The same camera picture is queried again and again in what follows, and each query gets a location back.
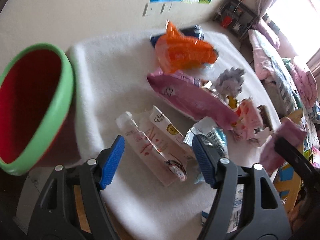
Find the white towel table cover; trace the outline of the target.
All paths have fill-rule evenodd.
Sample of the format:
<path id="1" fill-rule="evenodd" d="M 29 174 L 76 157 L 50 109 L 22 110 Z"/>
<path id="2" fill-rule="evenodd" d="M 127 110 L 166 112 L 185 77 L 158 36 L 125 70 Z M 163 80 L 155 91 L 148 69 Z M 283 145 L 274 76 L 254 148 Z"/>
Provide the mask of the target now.
<path id="1" fill-rule="evenodd" d="M 94 158 L 119 134 L 141 130 L 153 142 L 166 132 L 187 133 L 193 121 L 169 106 L 150 87 L 147 75 L 157 68 L 150 31 L 92 38 L 71 46 L 67 56 L 75 72 L 76 142 L 82 159 Z M 135 239 L 197 239 L 201 212 L 210 207 L 215 190 L 195 181 L 193 161 L 186 181 L 165 186 L 130 144 L 114 179 L 102 197 L 117 221 Z"/>

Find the dark bedside shelf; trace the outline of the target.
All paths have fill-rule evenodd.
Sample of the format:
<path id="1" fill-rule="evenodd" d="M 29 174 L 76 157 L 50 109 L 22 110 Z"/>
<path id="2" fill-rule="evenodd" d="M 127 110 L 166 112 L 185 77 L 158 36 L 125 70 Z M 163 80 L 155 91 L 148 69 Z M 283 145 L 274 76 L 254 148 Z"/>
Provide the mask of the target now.
<path id="1" fill-rule="evenodd" d="M 213 21 L 221 26 L 221 20 L 227 15 L 232 17 L 233 21 L 226 29 L 240 41 L 247 37 L 249 29 L 258 20 L 258 15 L 240 0 L 223 0 L 213 16 Z"/>

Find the white milk carton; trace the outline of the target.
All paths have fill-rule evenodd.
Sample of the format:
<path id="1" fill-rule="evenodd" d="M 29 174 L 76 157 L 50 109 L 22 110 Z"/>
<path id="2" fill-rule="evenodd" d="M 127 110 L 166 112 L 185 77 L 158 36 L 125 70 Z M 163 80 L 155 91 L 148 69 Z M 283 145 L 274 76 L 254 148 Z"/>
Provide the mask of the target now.
<path id="1" fill-rule="evenodd" d="M 241 208 L 242 208 L 242 201 L 243 201 L 243 191 L 244 191 L 244 185 L 238 184 L 236 187 L 236 193 L 234 198 L 234 205 L 233 205 L 233 211 L 232 215 L 229 221 L 229 226 L 227 233 L 231 233 L 235 230 L 237 230 L 240 220 L 240 214 L 241 214 Z M 208 207 L 201 212 L 201 224 L 204 225 L 210 212 L 211 208 Z"/>

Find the red bucket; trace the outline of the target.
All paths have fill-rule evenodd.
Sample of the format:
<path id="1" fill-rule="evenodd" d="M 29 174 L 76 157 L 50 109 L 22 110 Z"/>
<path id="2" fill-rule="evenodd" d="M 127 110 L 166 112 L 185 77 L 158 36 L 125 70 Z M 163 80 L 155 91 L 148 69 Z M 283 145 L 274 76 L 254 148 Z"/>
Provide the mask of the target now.
<path id="1" fill-rule="evenodd" d="M 232 23 L 233 18 L 230 16 L 225 16 L 222 20 L 221 20 L 221 27 L 223 28 L 228 28 L 228 26 Z"/>

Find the pink white candy wrapper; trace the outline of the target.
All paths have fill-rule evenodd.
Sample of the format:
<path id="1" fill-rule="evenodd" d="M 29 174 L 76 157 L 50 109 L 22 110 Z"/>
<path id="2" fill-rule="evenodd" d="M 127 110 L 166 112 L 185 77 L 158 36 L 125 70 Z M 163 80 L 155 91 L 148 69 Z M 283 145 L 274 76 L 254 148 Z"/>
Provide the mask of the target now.
<path id="1" fill-rule="evenodd" d="M 235 140 L 254 139 L 255 130 L 263 127 L 263 120 L 252 99 L 242 100 L 234 112 L 238 116 L 238 120 L 232 124 Z"/>

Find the yellow snack wrapper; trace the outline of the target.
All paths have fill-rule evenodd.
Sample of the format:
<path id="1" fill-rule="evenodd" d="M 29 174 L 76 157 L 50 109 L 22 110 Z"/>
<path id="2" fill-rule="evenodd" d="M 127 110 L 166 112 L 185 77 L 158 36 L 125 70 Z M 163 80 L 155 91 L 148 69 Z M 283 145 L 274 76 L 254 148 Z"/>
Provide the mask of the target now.
<path id="1" fill-rule="evenodd" d="M 227 96 L 228 99 L 228 105 L 229 107 L 231 107 L 231 109 L 236 109 L 238 107 L 238 101 L 236 100 L 236 98 L 232 97 L 232 96 Z"/>

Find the white pink long wrapper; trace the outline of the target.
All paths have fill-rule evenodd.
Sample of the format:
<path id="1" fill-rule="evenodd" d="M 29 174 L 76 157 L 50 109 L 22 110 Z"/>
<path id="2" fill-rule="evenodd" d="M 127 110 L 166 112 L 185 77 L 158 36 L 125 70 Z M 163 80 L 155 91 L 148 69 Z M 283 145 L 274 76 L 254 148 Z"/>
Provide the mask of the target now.
<path id="1" fill-rule="evenodd" d="M 125 112 L 116 123 L 134 152 L 164 186 L 187 180 L 187 164 L 195 155 L 158 107 L 139 114 Z"/>

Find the orange snack wrapper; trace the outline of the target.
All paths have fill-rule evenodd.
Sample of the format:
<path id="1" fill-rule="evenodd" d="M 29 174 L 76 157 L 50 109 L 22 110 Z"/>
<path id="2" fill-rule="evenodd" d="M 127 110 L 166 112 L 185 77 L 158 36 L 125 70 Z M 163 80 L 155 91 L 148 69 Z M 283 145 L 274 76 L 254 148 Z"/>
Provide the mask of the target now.
<path id="1" fill-rule="evenodd" d="M 155 52 L 161 70 L 169 74 L 214 64 L 218 58 L 213 45 L 184 35 L 170 21 L 166 22 L 165 34 L 155 44 Z"/>

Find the purple pillow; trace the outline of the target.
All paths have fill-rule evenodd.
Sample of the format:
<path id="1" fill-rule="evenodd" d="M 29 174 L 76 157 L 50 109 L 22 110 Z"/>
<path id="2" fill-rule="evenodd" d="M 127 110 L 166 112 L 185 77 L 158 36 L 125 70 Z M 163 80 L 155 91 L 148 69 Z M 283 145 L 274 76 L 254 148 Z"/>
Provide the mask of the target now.
<path id="1" fill-rule="evenodd" d="M 280 40 L 277 34 L 267 25 L 267 23 L 260 17 L 256 24 L 255 29 L 263 34 L 267 40 L 274 46 L 275 49 L 280 48 Z"/>

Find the white printed wrapper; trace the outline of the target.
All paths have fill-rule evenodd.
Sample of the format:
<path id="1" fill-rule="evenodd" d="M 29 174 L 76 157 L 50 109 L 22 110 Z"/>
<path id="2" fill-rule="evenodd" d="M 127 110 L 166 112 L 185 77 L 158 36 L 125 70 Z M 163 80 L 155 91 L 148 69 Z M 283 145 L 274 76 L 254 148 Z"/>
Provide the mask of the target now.
<path id="1" fill-rule="evenodd" d="M 292 150 L 301 145 L 305 137 L 304 129 L 289 118 L 284 118 L 284 122 L 266 143 L 260 155 L 259 163 L 266 173 L 271 176 L 285 161 L 288 161 Z"/>

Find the white blue barcode wrapper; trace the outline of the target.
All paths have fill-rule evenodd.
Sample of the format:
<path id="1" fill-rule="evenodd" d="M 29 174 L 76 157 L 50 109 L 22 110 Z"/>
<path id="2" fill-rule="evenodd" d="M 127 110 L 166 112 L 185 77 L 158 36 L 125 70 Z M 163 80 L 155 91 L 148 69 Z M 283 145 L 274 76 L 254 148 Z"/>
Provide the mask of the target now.
<path id="1" fill-rule="evenodd" d="M 205 117 L 199 122 L 197 122 L 196 124 L 194 124 L 187 132 L 186 136 L 183 139 L 183 142 L 192 148 L 193 137 L 194 135 L 197 135 L 197 134 L 207 136 L 214 143 L 214 145 L 217 148 L 217 151 L 219 152 L 220 159 L 229 157 L 226 135 L 223 132 L 223 130 L 217 126 L 217 124 L 212 118 Z M 220 180 L 220 176 L 216 174 L 216 181 L 218 180 Z"/>

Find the large pink snack bag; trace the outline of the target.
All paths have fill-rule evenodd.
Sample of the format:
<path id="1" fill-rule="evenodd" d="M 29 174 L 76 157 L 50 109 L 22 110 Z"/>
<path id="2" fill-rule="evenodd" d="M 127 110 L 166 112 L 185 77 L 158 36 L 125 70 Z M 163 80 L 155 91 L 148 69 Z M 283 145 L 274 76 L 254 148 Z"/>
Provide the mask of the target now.
<path id="1" fill-rule="evenodd" d="M 212 118 L 224 130 L 232 130 L 239 117 L 218 96 L 200 87 L 201 79 L 182 71 L 166 74 L 161 70 L 146 77 L 153 91 L 186 117 L 200 121 Z"/>

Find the dark blue snack wrapper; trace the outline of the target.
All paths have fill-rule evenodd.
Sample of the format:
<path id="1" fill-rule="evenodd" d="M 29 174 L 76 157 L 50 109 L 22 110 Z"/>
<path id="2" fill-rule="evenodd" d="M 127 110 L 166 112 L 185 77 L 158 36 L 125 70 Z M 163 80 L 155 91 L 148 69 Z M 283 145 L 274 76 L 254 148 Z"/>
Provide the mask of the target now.
<path id="1" fill-rule="evenodd" d="M 199 25 L 195 25 L 189 28 L 179 29 L 179 31 L 185 36 L 195 37 L 199 40 L 204 40 L 203 29 Z M 150 43 L 153 46 L 153 48 L 155 48 L 155 45 L 158 39 L 163 35 L 164 34 L 159 34 L 159 35 L 150 37 Z"/>

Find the pink folded quilt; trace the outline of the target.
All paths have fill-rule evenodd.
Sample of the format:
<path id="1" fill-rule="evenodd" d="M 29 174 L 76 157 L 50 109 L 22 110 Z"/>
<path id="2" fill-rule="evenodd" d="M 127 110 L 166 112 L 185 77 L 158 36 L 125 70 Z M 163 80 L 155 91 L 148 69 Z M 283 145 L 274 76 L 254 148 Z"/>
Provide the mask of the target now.
<path id="1" fill-rule="evenodd" d="M 290 62 L 290 74 L 306 108 L 312 108 L 316 102 L 317 82 L 310 68 L 303 60 L 295 56 Z"/>

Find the grey paper ball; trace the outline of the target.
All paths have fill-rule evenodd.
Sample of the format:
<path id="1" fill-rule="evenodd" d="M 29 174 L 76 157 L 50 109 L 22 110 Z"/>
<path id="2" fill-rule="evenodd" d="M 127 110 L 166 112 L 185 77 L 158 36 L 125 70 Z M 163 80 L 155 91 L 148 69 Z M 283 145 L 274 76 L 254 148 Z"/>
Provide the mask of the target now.
<path id="1" fill-rule="evenodd" d="M 219 75 L 215 82 L 215 89 L 222 96 L 236 98 L 242 92 L 245 70 L 232 67 Z"/>

